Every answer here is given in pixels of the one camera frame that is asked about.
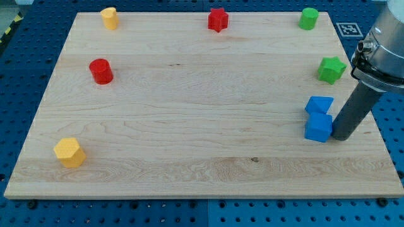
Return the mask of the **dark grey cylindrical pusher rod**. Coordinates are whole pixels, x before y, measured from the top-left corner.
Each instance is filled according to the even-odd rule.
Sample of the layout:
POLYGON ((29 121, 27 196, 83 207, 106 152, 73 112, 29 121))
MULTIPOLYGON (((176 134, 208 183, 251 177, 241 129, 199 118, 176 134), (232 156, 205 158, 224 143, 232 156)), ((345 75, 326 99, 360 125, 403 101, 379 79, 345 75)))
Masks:
POLYGON ((339 141, 347 140, 383 93, 359 82, 333 121, 331 136, 339 141))

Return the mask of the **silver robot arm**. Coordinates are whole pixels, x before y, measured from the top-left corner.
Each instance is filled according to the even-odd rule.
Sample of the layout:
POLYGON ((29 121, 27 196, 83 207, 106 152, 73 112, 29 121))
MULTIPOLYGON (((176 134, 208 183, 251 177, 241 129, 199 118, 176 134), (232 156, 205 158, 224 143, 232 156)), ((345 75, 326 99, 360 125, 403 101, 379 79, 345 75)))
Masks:
POLYGON ((403 0, 389 0, 352 56, 357 86, 333 121, 331 136, 347 140, 385 92, 403 94, 403 0))

